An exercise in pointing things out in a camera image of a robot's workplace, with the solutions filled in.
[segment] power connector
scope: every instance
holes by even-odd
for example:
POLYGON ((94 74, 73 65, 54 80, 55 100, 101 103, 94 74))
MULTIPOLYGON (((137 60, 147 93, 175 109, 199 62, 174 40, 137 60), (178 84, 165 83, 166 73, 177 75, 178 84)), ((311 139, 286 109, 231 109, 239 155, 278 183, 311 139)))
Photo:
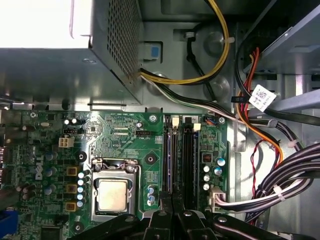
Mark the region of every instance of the power connector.
POLYGON ((217 205, 216 197, 222 200, 226 200, 226 193, 223 192, 219 187, 211 187, 209 190, 209 206, 211 207, 212 213, 221 213, 222 209, 217 205))

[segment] yellow wire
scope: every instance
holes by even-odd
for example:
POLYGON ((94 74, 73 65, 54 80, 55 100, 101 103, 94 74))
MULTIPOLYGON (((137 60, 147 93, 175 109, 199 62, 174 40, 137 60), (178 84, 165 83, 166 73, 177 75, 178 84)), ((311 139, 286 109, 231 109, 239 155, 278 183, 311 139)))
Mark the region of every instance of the yellow wire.
POLYGON ((254 131, 256 134, 258 134, 262 139, 266 140, 267 142, 271 143, 279 152, 279 163, 281 163, 284 160, 284 153, 282 152, 282 149, 274 142, 272 141, 269 137, 267 137, 266 135, 263 135, 261 132, 258 132, 257 130, 255 130, 252 126, 250 126, 249 124, 247 124, 247 122, 244 120, 244 118, 241 116, 240 114, 240 104, 236 105, 236 111, 241 119, 241 121, 252 131, 254 131))
POLYGON ((157 77, 157 76, 152 76, 149 75, 147 73, 141 72, 141 75, 144 76, 145 78, 156 82, 156 83, 161 83, 161 84, 190 84, 190 83, 195 83, 198 81, 201 81, 203 79, 206 79, 210 76, 212 76, 213 74, 215 74, 220 68, 222 68, 223 64, 225 63, 227 57, 228 57, 228 53, 230 50, 230 43, 229 41, 229 32, 228 32, 228 27, 227 27, 227 23, 226 20, 222 14, 222 12, 220 11, 218 5, 216 4, 216 2, 214 0, 208 0, 208 2, 210 3, 210 5, 212 6, 215 14, 217 15, 221 25, 222 25, 222 30, 223 30, 223 37, 224 37, 224 48, 223 48, 223 52, 222 55, 219 59, 219 61, 217 62, 217 64, 215 65, 215 67, 208 72, 206 75, 204 76, 200 76, 200 77, 196 77, 196 78, 190 78, 190 79, 180 79, 180 80, 176 80, 176 79, 163 79, 161 77, 157 77))

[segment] perforated metal grille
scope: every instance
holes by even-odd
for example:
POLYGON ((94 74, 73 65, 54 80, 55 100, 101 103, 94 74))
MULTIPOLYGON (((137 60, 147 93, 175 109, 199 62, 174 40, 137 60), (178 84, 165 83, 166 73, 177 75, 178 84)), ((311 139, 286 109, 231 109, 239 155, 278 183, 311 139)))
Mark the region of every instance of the perforated metal grille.
POLYGON ((136 0, 109 0, 106 47, 130 82, 138 69, 140 22, 136 0))

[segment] white plastic clip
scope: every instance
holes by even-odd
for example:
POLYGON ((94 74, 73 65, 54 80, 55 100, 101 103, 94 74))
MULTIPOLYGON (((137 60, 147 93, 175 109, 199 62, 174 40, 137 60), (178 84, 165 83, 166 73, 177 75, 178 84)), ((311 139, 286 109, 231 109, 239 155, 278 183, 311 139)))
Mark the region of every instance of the white plastic clip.
POLYGON ((229 44, 232 44, 235 42, 235 38, 232 36, 232 37, 229 37, 227 39, 224 39, 223 40, 224 43, 229 43, 229 44))
POLYGON ((194 38, 195 36, 196 36, 196 34, 195 34, 194 31, 187 31, 187 32, 184 34, 184 38, 186 38, 186 39, 194 38))
POLYGON ((278 185, 273 186, 273 191, 278 195, 279 199, 284 202, 286 199, 282 195, 282 188, 278 185))
POLYGON ((292 149, 295 147, 295 145, 297 144, 297 142, 299 142, 298 139, 295 139, 293 141, 288 142, 288 148, 292 149))

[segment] motherboard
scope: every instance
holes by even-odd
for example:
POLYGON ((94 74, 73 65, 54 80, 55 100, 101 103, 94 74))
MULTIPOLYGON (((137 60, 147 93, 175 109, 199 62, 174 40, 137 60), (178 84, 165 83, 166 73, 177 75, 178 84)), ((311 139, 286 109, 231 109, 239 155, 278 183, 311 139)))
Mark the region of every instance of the motherboard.
POLYGON ((143 217, 159 193, 212 212, 211 188, 227 191, 227 123, 165 113, 4 111, 0 189, 17 201, 11 240, 64 240, 118 215, 143 217))

